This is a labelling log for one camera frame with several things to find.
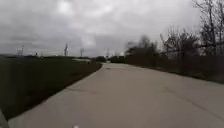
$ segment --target green grass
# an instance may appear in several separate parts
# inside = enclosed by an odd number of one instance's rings
[[[63,58],[1,58],[0,108],[7,119],[15,117],[100,67]]]

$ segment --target paved trail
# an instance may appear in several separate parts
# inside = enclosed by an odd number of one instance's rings
[[[11,128],[75,125],[224,128],[224,85],[128,65],[105,64],[90,77],[10,121]]]

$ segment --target pavement crack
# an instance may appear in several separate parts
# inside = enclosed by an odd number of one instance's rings
[[[83,90],[83,89],[66,88],[66,90],[73,91],[73,92],[85,92],[85,93],[89,93],[89,94],[93,94],[93,95],[96,95],[96,94],[97,94],[97,92],[94,92],[94,91],[88,91],[88,90]]]
[[[224,118],[223,118],[222,116],[217,115],[216,113],[213,113],[213,112],[210,111],[209,109],[207,109],[207,108],[203,107],[202,105],[197,104],[196,102],[194,102],[194,101],[192,101],[192,100],[190,100],[190,99],[188,99],[188,98],[186,98],[186,97],[184,97],[184,96],[182,96],[182,95],[176,93],[174,90],[172,90],[172,89],[170,89],[170,88],[168,88],[168,87],[164,87],[164,88],[165,88],[169,93],[175,95],[175,96],[178,97],[179,99],[182,99],[182,100],[184,100],[184,101],[186,101],[186,102],[189,102],[189,103],[191,103],[193,106],[195,106],[195,107],[197,107],[197,108],[203,110],[204,112],[206,112],[206,113],[212,115],[213,117],[216,117],[216,118],[218,118],[218,119],[224,121]]]

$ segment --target gray cloud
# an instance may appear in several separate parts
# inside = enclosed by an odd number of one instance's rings
[[[191,0],[1,0],[0,53],[29,51],[87,55],[121,52],[141,35],[159,40],[172,25],[195,28]]]

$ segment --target utility pole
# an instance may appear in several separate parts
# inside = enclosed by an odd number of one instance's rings
[[[65,45],[64,56],[68,55],[68,44]]]
[[[106,53],[106,58],[109,59],[109,56],[110,56],[110,49],[108,48]]]
[[[20,56],[21,51],[17,49],[17,55]]]
[[[83,48],[80,49],[80,57],[83,57],[83,53],[85,52],[85,50]]]
[[[22,45],[21,56],[23,56],[24,45]]]

